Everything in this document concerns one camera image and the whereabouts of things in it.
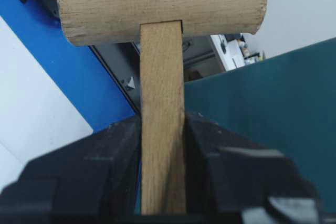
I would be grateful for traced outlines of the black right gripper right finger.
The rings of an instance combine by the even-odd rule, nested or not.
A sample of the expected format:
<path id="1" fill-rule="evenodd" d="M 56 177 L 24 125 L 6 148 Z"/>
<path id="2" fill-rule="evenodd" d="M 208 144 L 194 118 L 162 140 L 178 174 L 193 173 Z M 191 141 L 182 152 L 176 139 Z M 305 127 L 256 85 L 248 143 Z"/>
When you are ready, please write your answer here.
<path id="1" fill-rule="evenodd" d="M 281 151 L 185 118 L 186 207 L 211 223 L 321 223 L 320 198 Z"/>

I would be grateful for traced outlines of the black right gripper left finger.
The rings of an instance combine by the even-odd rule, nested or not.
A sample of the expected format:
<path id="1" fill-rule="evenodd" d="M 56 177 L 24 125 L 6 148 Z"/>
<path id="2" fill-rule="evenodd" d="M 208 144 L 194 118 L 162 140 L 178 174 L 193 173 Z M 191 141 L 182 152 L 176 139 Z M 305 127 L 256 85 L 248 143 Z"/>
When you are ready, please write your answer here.
<path id="1" fill-rule="evenodd" d="M 135 211 L 135 115 L 29 161 L 1 193 L 1 223 L 113 223 Z"/>

